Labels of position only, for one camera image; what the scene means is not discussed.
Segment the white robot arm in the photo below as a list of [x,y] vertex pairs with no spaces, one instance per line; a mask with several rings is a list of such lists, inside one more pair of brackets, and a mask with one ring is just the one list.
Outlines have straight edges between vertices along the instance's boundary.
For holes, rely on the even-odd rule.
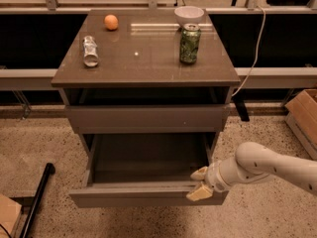
[[186,198],[207,199],[214,191],[229,191],[236,184],[265,182],[271,176],[317,194],[316,161],[281,155],[261,144],[245,142],[233,157],[195,171],[190,177],[197,181],[197,186]]

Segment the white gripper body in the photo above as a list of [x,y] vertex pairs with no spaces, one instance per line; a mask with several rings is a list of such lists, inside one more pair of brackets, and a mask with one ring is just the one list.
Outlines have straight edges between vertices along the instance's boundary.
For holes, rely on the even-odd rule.
[[225,183],[224,179],[220,174],[220,162],[212,163],[207,168],[205,175],[206,184],[217,192],[228,191],[230,187]]

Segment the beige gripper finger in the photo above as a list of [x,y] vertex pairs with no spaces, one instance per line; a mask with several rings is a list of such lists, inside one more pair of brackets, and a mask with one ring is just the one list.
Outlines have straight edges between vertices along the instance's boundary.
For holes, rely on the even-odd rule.
[[193,190],[191,190],[186,198],[191,201],[198,201],[209,198],[213,195],[213,190],[203,181],[201,181]]
[[190,175],[193,180],[204,180],[207,174],[208,168],[202,167]]

